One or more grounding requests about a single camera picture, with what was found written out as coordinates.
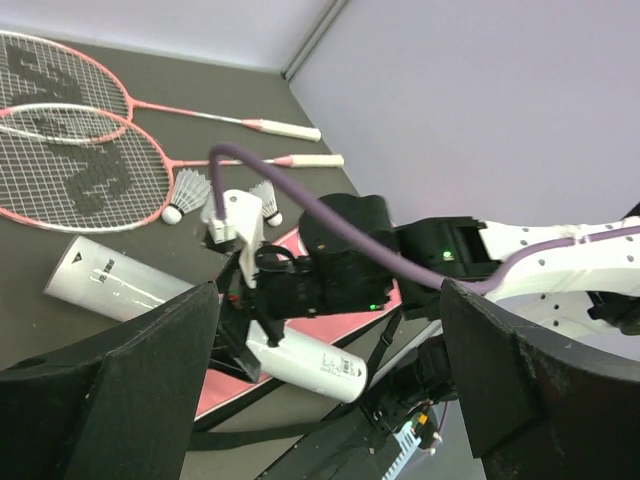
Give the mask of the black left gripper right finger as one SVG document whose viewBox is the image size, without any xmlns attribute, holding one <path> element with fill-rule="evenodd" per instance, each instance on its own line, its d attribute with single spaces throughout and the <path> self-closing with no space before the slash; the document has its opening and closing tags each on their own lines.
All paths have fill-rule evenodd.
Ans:
<svg viewBox="0 0 640 480">
<path fill-rule="evenodd" d="M 489 479 L 636 479 L 639 364 L 447 281 L 441 320 L 469 444 Z"/>
</svg>

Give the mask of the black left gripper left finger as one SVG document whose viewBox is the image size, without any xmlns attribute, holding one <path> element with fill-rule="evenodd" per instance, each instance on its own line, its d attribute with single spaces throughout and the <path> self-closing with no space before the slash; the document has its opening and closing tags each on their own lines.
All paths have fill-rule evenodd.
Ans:
<svg viewBox="0 0 640 480">
<path fill-rule="evenodd" d="M 206 282 L 3 370 L 2 478 L 179 478 L 218 314 Z"/>
</svg>

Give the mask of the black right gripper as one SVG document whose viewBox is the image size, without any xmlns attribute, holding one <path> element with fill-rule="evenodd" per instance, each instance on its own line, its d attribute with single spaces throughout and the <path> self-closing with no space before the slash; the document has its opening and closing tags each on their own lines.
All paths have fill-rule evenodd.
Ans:
<svg viewBox="0 0 640 480">
<path fill-rule="evenodd" d="M 363 253 L 326 245 L 296 256 L 284 247 L 261 245 L 251 287 L 234 253 L 215 280 L 221 309 L 209 367 L 238 380 L 256 383 L 263 363 L 246 346 L 249 324 L 266 329 L 269 347 L 284 344 L 284 323 L 377 312 L 390 301 L 392 274 Z"/>
</svg>

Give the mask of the white plastic shuttlecock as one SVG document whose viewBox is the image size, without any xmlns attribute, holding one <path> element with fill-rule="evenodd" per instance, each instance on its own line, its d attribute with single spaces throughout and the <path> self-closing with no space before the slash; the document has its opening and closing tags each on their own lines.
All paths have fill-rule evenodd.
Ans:
<svg viewBox="0 0 640 480">
<path fill-rule="evenodd" d="M 179 223 L 186 214 L 205 204 L 210 191 L 210 181 L 204 174 L 192 169 L 181 170 L 175 178 L 173 192 L 161 219 L 168 225 Z"/>
</svg>

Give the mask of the white shuttlecock tube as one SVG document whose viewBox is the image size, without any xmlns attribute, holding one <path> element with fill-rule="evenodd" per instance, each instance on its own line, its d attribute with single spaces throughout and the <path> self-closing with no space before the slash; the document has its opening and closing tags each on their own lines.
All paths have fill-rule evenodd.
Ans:
<svg viewBox="0 0 640 480">
<path fill-rule="evenodd" d="M 192 285 L 90 239 L 76 236 L 56 265 L 44 293 L 118 321 L 128 321 L 189 290 Z M 365 390 L 368 367 L 355 355 L 289 327 L 277 347 L 253 320 L 240 335 L 258 371 L 338 401 Z"/>
</svg>

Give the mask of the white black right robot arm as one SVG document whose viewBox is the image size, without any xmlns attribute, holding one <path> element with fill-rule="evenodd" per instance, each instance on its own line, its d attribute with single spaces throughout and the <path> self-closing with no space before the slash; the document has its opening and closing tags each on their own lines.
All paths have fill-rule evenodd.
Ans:
<svg viewBox="0 0 640 480">
<path fill-rule="evenodd" d="M 302 255 L 266 241 L 257 203 L 227 195 L 225 219 L 207 203 L 206 244 L 235 230 L 240 249 L 217 279 L 222 310 L 209 365 L 255 383 L 291 381 L 307 349 L 285 325 L 296 318 L 384 310 L 397 299 L 407 320 L 440 318 L 440 290 L 455 280 L 491 301 L 534 295 L 533 322 L 577 338 L 639 331 L 639 214 L 597 225 L 525 227 L 471 217 L 392 224 L 377 195 L 329 194 L 299 218 Z"/>
</svg>

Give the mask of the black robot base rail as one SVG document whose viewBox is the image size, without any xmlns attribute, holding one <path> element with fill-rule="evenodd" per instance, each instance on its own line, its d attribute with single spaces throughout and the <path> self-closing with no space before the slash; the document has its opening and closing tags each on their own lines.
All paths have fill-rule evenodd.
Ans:
<svg viewBox="0 0 640 480">
<path fill-rule="evenodd" d="M 441 335 L 412 349 L 335 424 L 299 440 L 262 479 L 396 479 L 414 454 L 442 443 L 457 399 Z"/>
</svg>

